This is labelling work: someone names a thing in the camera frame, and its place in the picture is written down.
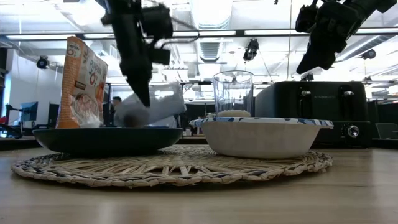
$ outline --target wall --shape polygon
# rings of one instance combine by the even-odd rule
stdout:
[[[7,57],[6,77],[7,92],[3,98],[3,106],[9,103],[20,108],[21,103],[39,102],[36,124],[47,124],[49,104],[60,103],[62,74],[54,70],[40,70],[35,62],[18,56],[15,50],[9,50]],[[19,113],[10,112],[9,124],[19,120]]]

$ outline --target security camera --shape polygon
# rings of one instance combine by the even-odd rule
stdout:
[[[313,73],[308,72],[307,74],[303,74],[301,76],[301,81],[302,82],[310,82],[313,80]]]
[[[246,49],[244,50],[243,60],[245,62],[251,61],[257,55],[257,51],[259,50],[259,42],[257,39],[250,39],[250,42]]]
[[[36,66],[39,69],[48,69],[50,66],[50,62],[47,60],[47,56],[40,56],[40,59],[38,59]]]
[[[372,81],[372,78],[371,77],[365,77],[362,81],[369,82],[369,81]]]
[[[374,59],[376,57],[376,51],[373,49],[368,50],[367,52],[361,55],[362,59]]]

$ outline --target fluorescent light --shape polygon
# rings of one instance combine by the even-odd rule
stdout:
[[[236,31],[226,30],[226,31],[199,31],[200,35],[235,35]]]
[[[190,32],[174,32],[173,37],[192,37],[198,35],[198,32],[190,31]]]
[[[214,102],[214,99],[199,99],[199,100],[194,100],[194,99],[192,99],[192,100],[184,100],[184,103],[185,104],[195,104],[195,103],[206,103],[206,104],[210,104],[210,105],[212,105],[212,104],[214,104],[215,102]]]
[[[235,35],[235,30],[213,30],[213,31],[199,31],[199,34],[202,36],[221,36],[221,35]],[[198,35],[197,31],[188,31],[188,32],[174,32],[173,37],[194,37]]]
[[[299,34],[296,30],[247,30],[244,35],[290,35]]]
[[[233,39],[202,39],[198,41],[199,43],[232,43]]]
[[[173,82],[149,82],[149,85],[168,85]]]
[[[359,29],[356,34],[388,34],[396,32],[398,32],[398,28],[362,28]]]
[[[126,77],[107,77],[107,83],[113,84],[127,84]]]
[[[112,86],[129,86],[127,83],[110,83]]]
[[[7,35],[10,40],[66,40],[74,34],[50,34],[50,35]]]
[[[83,34],[87,39],[114,39],[114,34]]]

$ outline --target wooden table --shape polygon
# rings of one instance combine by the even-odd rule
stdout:
[[[0,152],[0,224],[398,223],[398,151],[327,150],[325,174],[189,188],[93,189],[10,171],[45,149]]]

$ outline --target clear glass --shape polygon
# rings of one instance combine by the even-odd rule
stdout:
[[[232,70],[213,77],[216,114],[226,110],[244,110],[252,114],[253,73]]]

